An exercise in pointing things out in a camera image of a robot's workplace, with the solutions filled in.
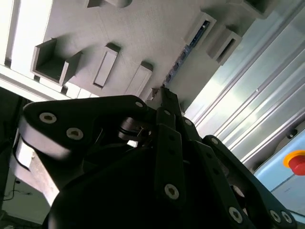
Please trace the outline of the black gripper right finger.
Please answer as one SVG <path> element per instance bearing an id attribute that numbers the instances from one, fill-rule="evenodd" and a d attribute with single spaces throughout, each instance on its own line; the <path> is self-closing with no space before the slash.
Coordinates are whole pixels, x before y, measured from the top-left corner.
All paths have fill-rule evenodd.
<path id="1" fill-rule="evenodd" d="M 274 195 L 216 137 L 201 138 L 181 113 L 177 128 L 195 175 L 202 175 L 218 229 L 295 229 L 297 222 Z"/>

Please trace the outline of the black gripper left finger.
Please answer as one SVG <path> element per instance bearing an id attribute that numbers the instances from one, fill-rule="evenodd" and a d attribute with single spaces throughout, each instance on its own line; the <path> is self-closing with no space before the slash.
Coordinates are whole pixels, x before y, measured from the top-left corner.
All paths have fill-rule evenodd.
<path id="1" fill-rule="evenodd" d="M 38 166 L 27 166 L 30 184 L 52 205 L 63 187 L 82 174 L 87 155 L 130 140 L 181 149 L 182 123 L 177 95 L 164 87 L 147 102 L 119 95 L 28 104 L 19 122 L 20 142 L 40 157 Z"/>

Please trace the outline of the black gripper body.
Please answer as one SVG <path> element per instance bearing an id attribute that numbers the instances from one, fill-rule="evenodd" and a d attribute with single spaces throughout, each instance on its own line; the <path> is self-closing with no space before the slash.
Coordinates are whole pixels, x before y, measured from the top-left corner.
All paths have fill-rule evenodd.
<path id="1" fill-rule="evenodd" d="M 45 229 L 223 229 L 227 209 L 203 167 L 172 146 L 135 148 L 70 182 L 56 197 Z"/>

